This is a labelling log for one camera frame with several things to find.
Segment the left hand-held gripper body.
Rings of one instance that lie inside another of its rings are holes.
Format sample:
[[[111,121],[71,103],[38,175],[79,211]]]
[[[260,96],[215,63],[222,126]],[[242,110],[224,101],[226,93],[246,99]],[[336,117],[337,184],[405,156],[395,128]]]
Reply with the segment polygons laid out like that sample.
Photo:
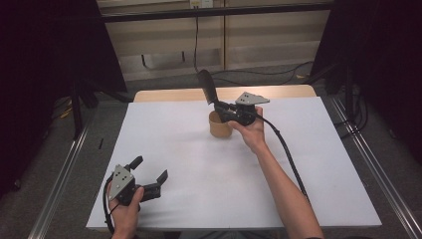
[[[131,173],[135,169],[135,166],[127,164],[121,166],[118,164],[111,176],[111,187],[108,201],[116,199],[122,205],[129,205],[134,193],[140,187],[139,184],[135,183],[135,177]],[[144,189],[142,202],[151,199],[159,198],[161,196],[161,185],[162,176],[159,176],[154,183],[142,185]]]

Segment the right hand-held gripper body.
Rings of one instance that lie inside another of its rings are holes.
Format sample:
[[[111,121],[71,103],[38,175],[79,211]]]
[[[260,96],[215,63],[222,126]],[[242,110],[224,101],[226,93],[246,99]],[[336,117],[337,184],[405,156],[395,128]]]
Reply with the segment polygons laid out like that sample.
[[[244,92],[230,105],[230,110],[235,114],[234,121],[241,125],[249,125],[255,121],[256,105],[267,104],[270,100],[259,95]]]

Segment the tan pen holder cup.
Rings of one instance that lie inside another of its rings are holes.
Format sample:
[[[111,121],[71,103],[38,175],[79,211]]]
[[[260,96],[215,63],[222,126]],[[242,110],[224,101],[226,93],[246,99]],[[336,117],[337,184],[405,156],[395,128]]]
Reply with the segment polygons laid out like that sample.
[[[222,122],[219,115],[213,111],[208,117],[210,133],[218,138],[227,138],[232,135],[233,129],[226,123]]]

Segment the person's right hand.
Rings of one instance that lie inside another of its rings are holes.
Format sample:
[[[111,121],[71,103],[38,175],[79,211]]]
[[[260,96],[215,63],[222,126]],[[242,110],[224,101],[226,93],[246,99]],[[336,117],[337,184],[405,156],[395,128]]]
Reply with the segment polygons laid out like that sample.
[[[230,120],[228,125],[235,129],[242,136],[243,141],[256,155],[267,148],[265,141],[264,122],[261,119],[255,119],[252,124],[247,126],[243,126],[236,121]]]

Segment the person's left hand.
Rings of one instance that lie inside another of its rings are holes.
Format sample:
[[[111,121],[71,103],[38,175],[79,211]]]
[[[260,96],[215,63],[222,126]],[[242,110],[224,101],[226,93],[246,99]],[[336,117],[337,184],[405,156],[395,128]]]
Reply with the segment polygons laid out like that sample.
[[[139,187],[128,206],[120,205],[117,199],[108,203],[112,209],[111,218],[114,223],[114,232],[111,239],[133,239],[138,223],[138,206],[143,197],[144,189]]]

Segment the white table cover sheet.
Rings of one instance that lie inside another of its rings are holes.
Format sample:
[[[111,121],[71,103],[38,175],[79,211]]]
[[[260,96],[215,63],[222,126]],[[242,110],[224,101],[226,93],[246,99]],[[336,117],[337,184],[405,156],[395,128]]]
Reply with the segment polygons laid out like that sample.
[[[302,182],[323,227],[381,221],[318,97],[273,99],[263,106],[268,146],[287,175]],[[140,206],[143,230],[278,229],[282,222],[256,156],[234,132],[209,131],[204,101],[129,105],[108,169],[142,156],[133,175],[161,196]]]

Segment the light wooden table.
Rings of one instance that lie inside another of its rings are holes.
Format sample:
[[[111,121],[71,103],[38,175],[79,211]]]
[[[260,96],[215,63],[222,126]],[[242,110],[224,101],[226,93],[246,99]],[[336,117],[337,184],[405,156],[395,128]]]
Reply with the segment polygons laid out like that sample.
[[[314,88],[309,85],[230,87],[217,88],[216,91],[220,100],[235,100],[244,92],[262,96],[270,100],[281,98],[308,98],[317,95]],[[139,91],[135,94],[133,101],[135,103],[146,103],[205,100],[206,98],[202,89],[180,89]]]

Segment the black metal stand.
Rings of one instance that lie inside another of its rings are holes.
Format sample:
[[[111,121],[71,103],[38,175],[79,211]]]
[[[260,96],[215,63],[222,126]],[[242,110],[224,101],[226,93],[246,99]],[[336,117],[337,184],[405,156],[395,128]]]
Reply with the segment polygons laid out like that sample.
[[[333,95],[341,87],[344,88],[346,115],[350,118],[353,115],[352,68],[347,64],[331,64],[325,81],[325,90],[329,95]]]
[[[71,100],[75,124],[74,139],[77,139],[84,129],[81,104],[84,104],[88,109],[93,109],[98,106],[99,101],[95,96],[93,84],[86,79],[73,82]]]

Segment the dark curtain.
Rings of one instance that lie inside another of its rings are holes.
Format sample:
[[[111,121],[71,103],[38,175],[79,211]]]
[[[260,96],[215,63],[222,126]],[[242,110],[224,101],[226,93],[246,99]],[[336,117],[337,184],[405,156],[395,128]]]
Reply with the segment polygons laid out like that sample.
[[[311,75],[347,70],[422,164],[422,0],[333,0]]]
[[[126,84],[99,0],[0,0],[0,198],[15,188],[56,100]]]

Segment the metal floor rail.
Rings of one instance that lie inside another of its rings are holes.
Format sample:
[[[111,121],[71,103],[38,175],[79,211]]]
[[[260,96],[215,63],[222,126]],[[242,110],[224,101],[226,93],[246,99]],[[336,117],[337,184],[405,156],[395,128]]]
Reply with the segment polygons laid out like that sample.
[[[67,154],[66,160],[61,168],[61,171],[53,185],[53,188],[49,193],[46,202],[44,203],[44,206],[36,222],[34,223],[34,226],[28,236],[28,239],[45,239],[50,224],[63,197],[65,188],[68,184],[74,165],[79,158],[79,154],[82,150],[82,147],[86,140],[88,131],[92,125],[96,112],[96,110],[88,112],[88,115],[84,117],[86,124],[82,127],[82,131],[80,132],[78,137],[73,140],[73,143]]]
[[[378,161],[361,132],[352,123],[347,122],[347,132],[362,155],[373,177],[383,191],[395,215],[402,224],[410,239],[422,239],[422,226],[417,221],[403,197],[397,191],[383,167]]]

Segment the white wall power outlet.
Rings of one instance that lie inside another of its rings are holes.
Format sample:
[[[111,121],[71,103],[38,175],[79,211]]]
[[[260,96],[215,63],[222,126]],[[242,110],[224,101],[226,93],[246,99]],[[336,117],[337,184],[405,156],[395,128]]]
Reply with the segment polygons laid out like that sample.
[[[199,8],[213,8],[214,1],[213,0],[189,0],[190,8],[191,9],[199,9]]]

